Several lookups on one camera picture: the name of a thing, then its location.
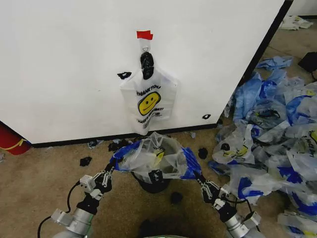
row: black trash can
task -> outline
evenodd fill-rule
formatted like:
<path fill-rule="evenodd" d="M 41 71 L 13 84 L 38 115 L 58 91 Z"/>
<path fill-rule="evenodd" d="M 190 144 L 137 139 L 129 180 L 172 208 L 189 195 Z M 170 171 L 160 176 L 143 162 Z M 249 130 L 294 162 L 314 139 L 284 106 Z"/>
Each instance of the black trash can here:
<path fill-rule="evenodd" d="M 133 172 L 131 172 L 133 177 L 139 182 L 140 186 L 149 193 L 158 193 L 162 192 L 164 189 L 166 189 L 169 185 L 170 179 L 162 179 L 161 181 L 157 181 L 154 183 L 148 183 L 144 182 L 141 179 L 137 177 Z"/>

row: black cable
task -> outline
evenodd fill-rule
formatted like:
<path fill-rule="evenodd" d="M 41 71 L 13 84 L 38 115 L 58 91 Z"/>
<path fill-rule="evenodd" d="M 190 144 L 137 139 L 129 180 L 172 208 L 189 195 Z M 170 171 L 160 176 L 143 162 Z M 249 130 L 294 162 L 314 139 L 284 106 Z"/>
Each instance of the black cable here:
<path fill-rule="evenodd" d="M 41 238 L 41 228 L 42 228 L 42 225 L 44 222 L 46 222 L 48 219 L 50 219 L 51 216 L 49 217 L 46 217 L 44 220 L 41 221 L 41 223 L 39 224 L 39 227 L 38 227 L 38 238 Z"/>
<path fill-rule="evenodd" d="M 70 203 L 69 203 L 69 200 L 70 200 L 70 195 L 72 193 L 72 191 L 74 190 L 75 187 L 77 187 L 78 185 L 80 184 L 79 181 L 77 181 L 75 183 L 75 185 L 70 189 L 70 191 L 68 192 L 68 196 L 67 196 L 67 208 L 68 208 L 68 211 L 65 212 L 65 213 L 70 213 L 71 211 L 71 207 L 70 207 Z M 41 238 L 41 228 L 42 228 L 42 225 L 44 222 L 46 222 L 48 219 L 50 219 L 51 216 L 49 217 L 46 217 L 44 220 L 41 221 L 41 223 L 39 224 L 39 227 L 38 227 L 38 238 Z"/>
<path fill-rule="evenodd" d="M 68 208 L 68 211 L 65 212 L 65 213 L 70 213 L 70 211 L 71 211 L 70 203 L 69 203 L 70 195 L 71 195 L 72 191 L 74 190 L 74 188 L 77 187 L 79 184 L 80 184 L 80 182 L 77 181 L 77 182 L 74 184 L 74 186 L 71 187 L 70 191 L 68 192 L 68 196 L 67 196 L 67 208 Z"/>
<path fill-rule="evenodd" d="M 247 203 L 248 203 L 248 207 L 249 207 L 250 212 L 253 212 L 248 199 L 247 199 Z M 259 226 L 256 226 L 256 228 L 257 228 L 258 232 L 261 232 Z"/>
<path fill-rule="evenodd" d="M 223 200 L 225 200 L 226 202 L 230 202 L 230 203 L 237 203 L 237 204 L 244 203 L 244 202 L 246 202 L 246 201 L 247 201 L 247 199 L 242 200 L 242 201 L 237 201 L 237 200 L 238 200 L 237 198 L 236 198 L 236 201 L 232 201 L 232 200 L 229 200 L 229 199 L 228 199 L 228 198 L 226 198 L 226 197 L 223 197 L 222 199 L 223 199 Z"/>

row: black debris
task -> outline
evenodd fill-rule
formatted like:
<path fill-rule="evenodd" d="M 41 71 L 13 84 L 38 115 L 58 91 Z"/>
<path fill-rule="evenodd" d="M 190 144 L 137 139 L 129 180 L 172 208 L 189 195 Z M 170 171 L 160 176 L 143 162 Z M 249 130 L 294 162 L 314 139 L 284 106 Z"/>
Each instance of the black debris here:
<path fill-rule="evenodd" d="M 177 204 L 180 203 L 183 199 L 183 195 L 179 192 L 173 192 L 170 196 L 170 203 Z"/>
<path fill-rule="evenodd" d="M 223 143 L 222 145 L 221 145 L 221 148 L 220 148 L 221 150 L 225 150 L 225 151 L 228 151 L 228 150 L 230 150 L 230 145 L 228 144 L 228 143 Z"/>
<path fill-rule="evenodd" d="M 121 79 L 125 79 L 131 76 L 131 72 L 124 72 L 124 73 L 118 73 L 117 75 L 121 78 Z"/>
<path fill-rule="evenodd" d="M 90 156 L 85 157 L 83 159 L 80 159 L 80 166 L 84 167 L 84 166 L 88 166 L 91 162 L 93 158 L 91 158 Z"/>
<path fill-rule="evenodd" d="M 205 147 L 198 150 L 198 156 L 199 156 L 199 158 L 201 158 L 203 160 L 205 158 L 207 158 L 207 154 L 208 154 L 208 150 Z"/>
<path fill-rule="evenodd" d="M 151 222 L 149 219 L 144 220 L 140 225 L 139 235 L 137 237 L 144 238 L 155 236 L 155 227 L 155 223 Z"/>
<path fill-rule="evenodd" d="M 127 146 L 127 145 L 129 145 L 129 142 L 126 141 L 125 139 L 122 139 L 119 141 L 119 143 L 115 143 L 115 142 L 110 143 L 108 146 L 108 151 L 116 152 L 119 149 L 121 149 L 122 147 Z"/>
<path fill-rule="evenodd" d="M 210 118 L 210 116 L 210 114 L 203 115 L 203 119 L 207 120 L 208 118 Z"/>

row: black scrap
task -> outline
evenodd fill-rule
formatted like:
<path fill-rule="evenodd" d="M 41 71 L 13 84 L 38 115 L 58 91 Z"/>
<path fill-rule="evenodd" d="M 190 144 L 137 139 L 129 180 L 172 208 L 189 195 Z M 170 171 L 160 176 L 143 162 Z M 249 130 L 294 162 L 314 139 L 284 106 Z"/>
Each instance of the black scrap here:
<path fill-rule="evenodd" d="M 198 150 L 198 156 L 199 158 L 201 158 L 202 160 L 204 160 L 205 158 L 207 158 L 207 154 L 208 154 L 208 150 L 204 147 Z"/>
<path fill-rule="evenodd" d="M 119 141 L 119 143 L 114 143 L 114 142 L 110 143 L 108 146 L 108 151 L 116 152 L 119 149 L 121 149 L 122 147 L 127 146 L 127 145 L 129 145 L 129 142 L 126 141 L 125 139 L 122 139 Z"/>
<path fill-rule="evenodd" d="M 210 116 L 210 114 L 203 115 L 203 119 L 207 120 L 208 118 L 210 118 Z"/>
<path fill-rule="evenodd" d="M 170 203 L 177 204 L 180 203 L 183 199 L 183 195 L 179 192 L 173 192 L 170 196 Z"/>
<path fill-rule="evenodd" d="M 125 79 L 131 76 L 131 72 L 123 72 L 123 73 L 118 73 L 117 75 L 121 78 L 121 79 Z"/>
<path fill-rule="evenodd" d="M 79 165 L 82 166 L 82 167 L 88 166 L 92 159 L 93 158 L 91 158 L 90 156 L 82 158 L 82 159 L 80 159 L 80 164 Z"/>
<path fill-rule="evenodd" d="M 230 145 L 228 144 L 228 143 L 223 143 L 222 145 L 221 145 L 221 148 L 220 148 L 221 150 L 225 150 L 225 151 L 228 151 L 228 150 L 230 150 Z"/>
<path fill-rule="evenodd" d="M 89 141 L 88 146 L 94 148 L 95 146 L 98 145 L 98 141 L 96 139 Z"/>
<path fill-rule="evenodd" d="M 154 60 L 149 52 L 144 52 L 140 57 L 143 79 L 147 80 L 152 77 L 154 72 Z"/>

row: white plastic bag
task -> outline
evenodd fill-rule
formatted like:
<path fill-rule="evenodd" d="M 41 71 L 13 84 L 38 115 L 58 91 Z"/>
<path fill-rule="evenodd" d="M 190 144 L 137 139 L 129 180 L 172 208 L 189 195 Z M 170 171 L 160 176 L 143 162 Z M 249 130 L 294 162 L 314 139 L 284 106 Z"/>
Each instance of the white plastic bag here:
<path fill-rule="evenodd" d="M 307 180 L 317 180 L 317 131 L 297 139 L 286 154 L 296 172 Z"/>
<path fill-rule="evenodd" d="M 252 125 L 237 123 L 237 128 L 213 150 L 213 159 L 221 164 L 228 164 L 235 160 L 238 163 L 254 164 L 251 152 L 253 140 L 251 137 Z"/>
<path fill-rule="evenodd" d="M 285 186 L 282 191 L 289 195 L 291 202 L 301 215 L 317 221 L 317 191 L 315 187 L 297 184 L 295 186 Z"/>
<path fill-rule="evenodd" d="M 286 129 L 285 136 L 288 138 L 301 138 L 306 136 L 311 130 L 317 130 L 317 123 L 290 126 Z"/>
<path fill-rule="evenodd" d="M 286 112 L 291 125 L 314 123 L 317 120 L 317 97 L 296 97 L 286 105 Z"/>
<path fill-rule="evenodd" d="M 201 171 L 189 148 L 183 148 L 177 140 L 156 132 L 121 148 L 111 159 L 116 161 L 116 170 L 134 172 L 147 183 L 159 176 L 161 179 L 194 179 L 193 171 Z"/>
<path fill-rule="evenodd" d="M 269 143 L 269 144 L 275 144 L 278 143 L 283 134 L 284 131 L 286 130 L 286 128 L 288 128 L 290 126 L 290 124 L 288 123 L 287 120 L 281 122 L 280 124 L 278 124 L 277 126 L 273 127 L 272 129 L 266 131 L 265 133 L 263 133 L 260 137 L 258 137 L 257 139 L 259 141 L 265 142 L 265 143 Z"/>
<path fill-rule="evenodd" d="M 146 135 L 154 120 L 168 119 L 176 97 L 176 82 L 154 62 L 149 41 L 141 39 L 141 68 L 120 86 L 136 133 Z"/>
<path fill-rule="evenodd" d="M 317 237 L 317 222 L 311 221 L 295 213 L 279 214 L 277 222 L 281 224 L 292 238 Z"/>
<path fill-rule="evenodd" d="M 256 204 L 259 197 L 268 195 L 282 187 L 265 170 L 248 168 L 243 165 L 231 165 L 230 192 L 239 199 L 248 199 Z"/>

